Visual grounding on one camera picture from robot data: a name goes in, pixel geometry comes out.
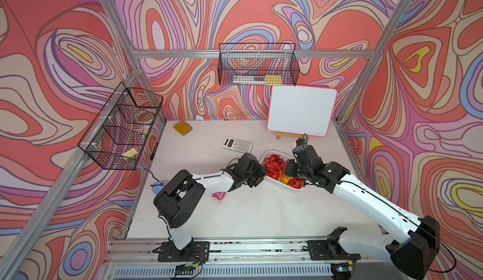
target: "patterned wall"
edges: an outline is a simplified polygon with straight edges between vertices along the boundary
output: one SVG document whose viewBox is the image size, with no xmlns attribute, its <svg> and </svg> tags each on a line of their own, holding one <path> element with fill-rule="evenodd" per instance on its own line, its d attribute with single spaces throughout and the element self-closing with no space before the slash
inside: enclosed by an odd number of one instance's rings
<svg viewBox="0 0 483 280">
<path fill-rule="evenodd" d="M 0 256 L 129 72 L 97 0 L 0 0 Z M 17 280 L 92 278 L 139 181 L 89 161 Z"/>
<path fill-rule="evenodd" d="M 145 59 L 144 70 L 155 92 L 165 97 L 167 119 L 267 118 L 271 87 L 218 83 L 218 59 L 173 59 L 173 69 L 156 67 L 160 61 Z M 300 74 L 298 84 L 338 90 L 336 113 L 364 65 L 363 59 L 312 59 L 311 70 Z"/>
<path fill-rule="evenodd" d="M 371 49 L 398 0 L 114 0 L 134 47 L 218 49 L 221 42 L 285 42 L 299 49 Z M 266 118 L 270 87 L 219 86 L 217 59 L 145 59 L 172 119 Z M 300 59 L 298 84 L 339 91 L 363 61 Z"/>
<path fill-rule="evenodd" d="M 343 123 L 371 186 L 440 222 L 459 263 L 432 279 L 483 279 L 482 25 L 483 0 L 414 0 Z"/>
</svg>

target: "calculator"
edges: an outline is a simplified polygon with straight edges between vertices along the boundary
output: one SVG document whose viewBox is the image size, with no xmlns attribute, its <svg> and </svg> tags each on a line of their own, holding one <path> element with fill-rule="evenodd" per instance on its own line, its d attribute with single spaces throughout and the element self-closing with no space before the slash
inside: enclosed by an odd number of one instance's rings
<svg viewBox="0 0 483 280">
<path fill-rule="evenodd" d="M 232 149 L 240 152 L 248 152 L 252 150 L 253 143 L 247 142 L 245 140 L 236 138 L 225 138 L 222 147 L 227 149 Z"/>
</svg>

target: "white tray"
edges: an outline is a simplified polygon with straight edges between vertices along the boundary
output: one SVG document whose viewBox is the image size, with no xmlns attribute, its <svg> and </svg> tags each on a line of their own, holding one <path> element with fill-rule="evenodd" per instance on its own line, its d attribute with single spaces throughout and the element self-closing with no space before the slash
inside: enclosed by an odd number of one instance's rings
<svg viewBox="0 0 483 280">
<path fill-rule="evenodd" d="M 268 158 L 268 157 L 270 157 L 272 154 L 280 155 L 280 157 L 282 157 L 284 159 L 284 161 L 287 161 L 289 159 L 294 158 L 293 156 L 288 156 L 286 154 L 277 152 L 275 150 L 270 150 L 270 151 L 267 151 L 267 153 L 265 153 L 263 155 L 262 159 L 260 160 L 260 164 L 262 166 L 264 166 L 265 165 L 265 159 Z M 277 186 L 279 186 L 281 188 L 284 188 L 286 190 L 292 191 L 292 192 L 300 192 L 301 190 L 303 190 L 305 188 L 305 187 L 301 187 L 300 189 L 292 188 L 291 186 L 284 184 L 280 180 L 275 180 L 275 179 L 271 178 L 270 176 L 265 176 L 264 177 L 264 180 L 267 180 L 269 182 L 273 182 L 275 185 L 277 185 Z"/>
</svg>

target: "whiteboard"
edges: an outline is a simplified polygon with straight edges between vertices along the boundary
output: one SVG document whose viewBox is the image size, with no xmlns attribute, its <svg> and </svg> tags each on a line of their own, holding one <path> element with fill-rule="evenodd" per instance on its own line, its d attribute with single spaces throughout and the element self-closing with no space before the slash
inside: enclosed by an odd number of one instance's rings
<svg viewBox="0 0 483 280">
<path fill-rule="evenodd" d="M 274 86 L 270 131 L 324 137 L 329 131 L 337 90 L 311 86 Z"/>
</svg>

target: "black mounting plate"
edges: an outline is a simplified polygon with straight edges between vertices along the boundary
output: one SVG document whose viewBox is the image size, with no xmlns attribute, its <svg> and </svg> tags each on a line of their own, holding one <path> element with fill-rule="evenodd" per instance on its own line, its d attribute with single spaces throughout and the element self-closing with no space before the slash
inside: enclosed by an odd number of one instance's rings
<svg viewBox="0 0 483 280">
<path fill-rule="evenodd" d="M 200 260 L 202 263 L 208 261 L 210 253 L 209 241 L 191 241 L 184 249 L 179 251 L 171 241 L 161 243 L 161 246 L 154 249 L 158 253 L 159 262 L 186 262 Z"/>
<path fill-rule="evenodd" d="M 346 254 L 344 251 L 338 256 L 330 251 L 329 241 L 307 241 L 311 260 L 352 260 L 360 259 L 359 254 Z"/>
</svg>

